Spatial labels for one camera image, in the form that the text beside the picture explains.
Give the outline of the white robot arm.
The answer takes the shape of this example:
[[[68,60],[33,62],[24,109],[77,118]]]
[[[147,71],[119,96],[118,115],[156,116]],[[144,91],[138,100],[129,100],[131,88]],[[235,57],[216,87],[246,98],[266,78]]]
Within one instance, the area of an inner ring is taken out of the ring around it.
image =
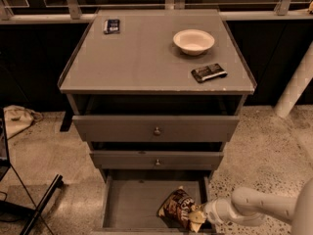
[[[195,206],[188,218],[196,227],[233,222],[241,226],[259,226],[265,216],[291,226],[291,235],[313,235],[313,179],[305,183],[296,198],[266,194],[240,187],[228,198],[217,198]]]

